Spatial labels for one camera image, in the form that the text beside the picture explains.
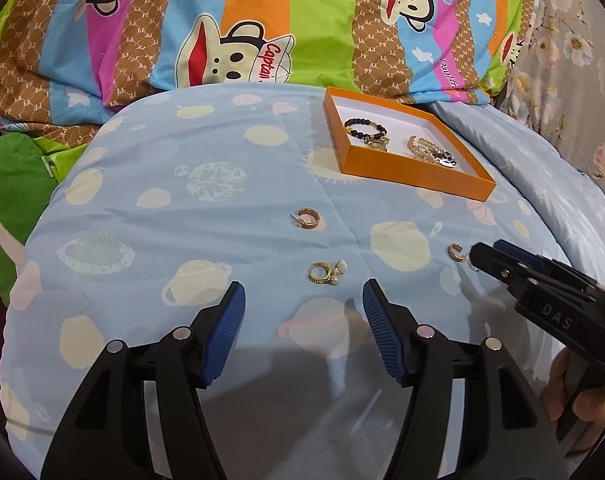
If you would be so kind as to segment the person's right hand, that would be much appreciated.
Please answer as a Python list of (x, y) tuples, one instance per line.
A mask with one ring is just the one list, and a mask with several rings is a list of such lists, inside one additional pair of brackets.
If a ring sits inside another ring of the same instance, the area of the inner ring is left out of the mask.
[[(549, 381), (544, 387), (540, 402), (549, 421), (556, 426), (568, 403), (565, 379), (569, 366), (568, 348), (561, 350), (549, 370)], [(605, 428), (605, 387), (582, 391), (572, 403), (572, 411), (587, 424), (581, 436), (572, 442), (569, 456), (579, 456), (595, 445)]]

